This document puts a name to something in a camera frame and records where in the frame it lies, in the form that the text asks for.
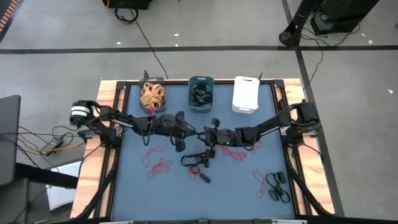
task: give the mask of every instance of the wooden table frame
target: wooden table frame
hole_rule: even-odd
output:
[[[263,79],[262,81],[270,81],[273,79]],[[128,80],[128,81],[101,81],[99,86],[99,92],[97,97],[97,102],[101,105],[113,106],[113,108],[117,108],[122,110],[125,108],[123,105],[124,97],[126,96],[127,91],[124,89],[125,82],[137,82],[138,80]],[[278,100],[287,100],[288,104],[300,103],[305,97],[302,90],[300,79],[296,78],[288,78],[283,80],[273,80],[274,88],[276,92],[276,97]],[[187,80],[166,80],[166,82],[187,82]],[[307,145],[318,150],[317,138],[313,136],[304,136],[304,141]],[[95,149],[99,145],[99,139],[90,139],[87,142],[85,155],[90,153],[93,149]],[[334,213],[335,209],[333,206],[333,202],[331,199],[330,189],[328,183],[326,181],[326,175],[323,168],[322,160],[317,152],[308,149],[306,146],[300,146],[299,149],[299,157],[295,159],[290,158],[296,170],[298,170],[298,174],[302,175],[307,187],[310,189],[312,194],[317,198],[317,200],[322,204],[322,206],[331,213]],[[72,212],[70,217],[75,217],[88,204],[93,195],[98,189],[98,184],[100,182],[100,178],[104,178],[105,174],[109,172],[113,161],[114,161],[115,151],[113,149],[108,150],[106,152],[105,149],[99,148],[97,149],[90,157],[87,157],[81,167],[81,173],[79,182],[76,188],[75,201],[73,203]],[[103,169],[103,166],[108,164],[107,169]],[[110,194],[109,185],[103,194],[103,198],[101,203],[97,206],[95,212],[91,214],[94,217],[104,217],[111,214],[111,208],[108,206],[109,196],[113,198],[113,194]],[[314,209],[308,204],[308,202],[303,198],[303,195],[300,191],[300,188],[294,182],[290,191],[293,190],[293,194],[296,195],[296,203],[297,203],[297,211],[296,214],[301,215],[316,215]]]

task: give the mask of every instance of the black aluminum frame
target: black aluminum frame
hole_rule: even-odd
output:
[[[232,79],[227,79],[227,80],[215,80],[215,85],[233,85],[234,80]],[[139,84],[139,80],[134,80],[134,81],[121,81],[121,82],[117,82],[116,84],[116,92],[115,92],[115,96],[114,96],[114,102],[113,102],[113,108],[117,109],[118,108],[118,103],[119,103],[119,99],[121,97],[121,92],[124,89],[124,98],[123,98],[123,105],[122,105],[122,112],[125,113],[127,110],[127,102],[129,100],[129,92],[130,92],[130,86],[131,85],[138,85]],[[282,108],[284,108],[285,106],[288,105],[287,102],[287,95],[286,95],[286,91],[285,91],[285,85],[284,85],[284,81],[283,80],[261,80],[260,84],[268,84],[271,87],[271,93],[272,93],[272,100],[274,103],[274,108],[275,108],[275,113],[278,113]],[[165,80],[165,85],[188,85],[188,80]],[[280,90],[281,94],[282,94],[282,99],[277,98],[277,89]],[[283,150],[288,150],[287,148],[285,148],[285,142],[284,142],[284,137],[280,134],[280,140],[281,140],[281,145]],[[99,180],[99,185],[101,185],[101,183],[103,183],[105,177],[106,177],[106,173],[107,173],[107,169],[108,169],[108,163],[109,163],[109,154],[110,154],[111,149],[106,149],[105,150],[105,155],[104,155],[104,160],[103,160],[103,165],[101,168],[101,175],[100,175],[100,180]],[[117,175],[117,171],[118,171],[118,163],[119,163],[119,154],[120,154],[120,150],[116,149],[115,152],[115,158],[114,158],[114,162],[116,162],[116,175]],[[286,169],[288,169],[287,167],[287,160],[290,159],[289,157],[286,157],[284,154],[284,160],[285,160],[285,165],[286,165]],[[298,176],[304,181],[305,183],[305,179],[304,179],[304,175],[303,175],[303,170],[302,170],[302,165],[301,165],[301,160],[300,160],[300,154],[298,153],[295,156],[295,163],[296,163],[296,167],[297,167],[297,173]],[[300,209],[299,209],[299,204],[298,204],[298,200],[297,200],[297,194],[296,194],[296,190],[295,190],[295,184],[294,184],[294,180],[293,178],[291,178],[291,176],[288,175],[288,179],[289,179],[289,190],[290,190],[290,194],[292,196],[292,206],[293,206],[293,210],[294,210],[294,215],[295,217],[297,217],[298,215],[300,215]],[[115,179],[111,182],[110,184],[110,189],[109,189],[109,196],[108,196],[108,203],[106,206],[106,217],[112,217],[112,210],[113,210],[113,200],[114,200],[114,188],[115,188],[115,184],[116,184],[116,177]],[[305,212],[307,215],[311,215],[312,214],[312,210],[311,210],[311,206],[308,202],[308,200],[304,197],[304,205],[305,205]],[[94,217],[98,218],[100,215],[100,209],[101,209],[101,200],[98,202],[95,210],[94,210]],[[258,219],[258,218],[254,218],[254,219],[250,219],[250,220],[217,220],[218,222],[229,222],[229,223],[257,223],[257,222],[269,222],[269,219]],[[198,220],[179,220],[179,223],[198,223]]]

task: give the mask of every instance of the white plastic bin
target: white plastic bin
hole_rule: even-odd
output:
[[[235,77],[232,110],[237,113],[252,114],[258,105],[260,80],[250,77]]]

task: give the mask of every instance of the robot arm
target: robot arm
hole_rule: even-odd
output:
[[[98,112],[98,116],[94,116],[94,110]],[[98,135],[101,143],[106,146],[120,146],[120,134],[117,134],[116,129],[105,126],[102,121],[109,121],[130,128],[141,136],[151,134],[168,136],[171,142],[176,145],[177,152],[185,149],[183,140],[186,137],[196,134],[195,128],[189,128],[190,125],[184,120],[183,112],[178,112],[175,116],[163,114],[158,118],[155,116],[135,118],[109,106],[100,105],[95,101],[79,100],[72,104],[71,125],[78,128],[83,125],[86,126],[94,135]]]
[[[296,110],[297,120],[290,118],[290,112]],[[243,147],[250,151],[252,146],[260,140],[260,138],[271,131],[279,128],[288,127],[286,129],[287,142],[293,144],[297,137],[303,133],[313,130],[320,123],[318,113],[312,103],[302,102],[290,105],[280,111],[275,117],[258,124],[255,127],[235,128],[235,130],[218,129],[220,121],[213,118],[211,121],[213,127],[205,127],[205,132],[198,133],[199,136],[205,135],[205,138],[199,137],[206,146],[214,145]]]

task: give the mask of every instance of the gray concrete floor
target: gray concrete floor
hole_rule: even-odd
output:
[[[300,1],[288,2],[294,14]],[[374,45],[398,44],[398,30],[394,27],[397,12],[397,1],[380,0],[361,24],[361,31],[347,38],[344,45],[368,45],[369,39]],[[140,12],[139,22],[157,47],[280,45],[277,36],[287,25],[280,0],[155,0],[148,11]],[[338,39],[333,34],[326,41],[334,43]],[[92,0],[25,0],[0,43],[0,49],[100,47],[147,44],[135,25],[120,24],[111,9]],[[260,72],[264,72],[264,78],[301,78],[293,51],[157,55],[170,78],[256,77]],[[303,57],[308,74],[312,74],[320,52],[303,52]],[[325,52],[312,81],[348,217],[398,220],[398,180],[394,178],[398,168],[398,140],[394,136],[398,132],[394,117],[398,107],[396,58],[398,51]],[[151,53],[0,55],[0,67],[0,97],[21,95],[21,126],[37,133],[50,133],[53,126],[68,125],[72,102],[94,100],[101,80],[137,79],[144,69],[153,75],[163,74]],[[29,140],[43,146],[38,139]],[[48,160],[63,164],[81,158],[83,150],[62,151]],[[22,154],[17,159],[29,164]],[[42,167],[50,167],[41,157],[33,159]],[[31,194],[40,192],[41,187],[33,187]],[[39,209],[32,213],[32,222],[59,215],[48,213],[45,197],[36,201]]]

